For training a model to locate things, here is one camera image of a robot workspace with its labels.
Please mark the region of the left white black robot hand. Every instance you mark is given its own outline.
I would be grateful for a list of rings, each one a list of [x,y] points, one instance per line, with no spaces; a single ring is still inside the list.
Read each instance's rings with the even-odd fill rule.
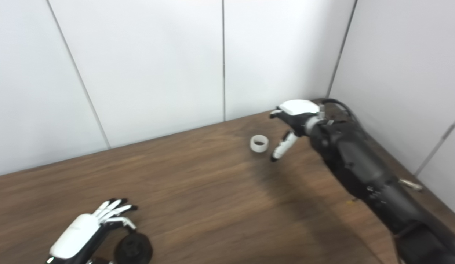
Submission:
[[[138,210],[128,199],[107,199],[92,213],[80,214],[51,246],[46,264],[110,264],[95,257],[109,233],[125,228],[131,234],[136,225],[124,214]]]

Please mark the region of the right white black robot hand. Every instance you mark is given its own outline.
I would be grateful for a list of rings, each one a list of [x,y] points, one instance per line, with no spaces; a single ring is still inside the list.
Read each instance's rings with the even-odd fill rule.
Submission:
[[[320,107],[310,100],[288,100],[270,112],[270,119],[280,119],[290,129],[273,150],[271,162],[276,162],[303,136],[309,136],[313,127],[321,121]]]

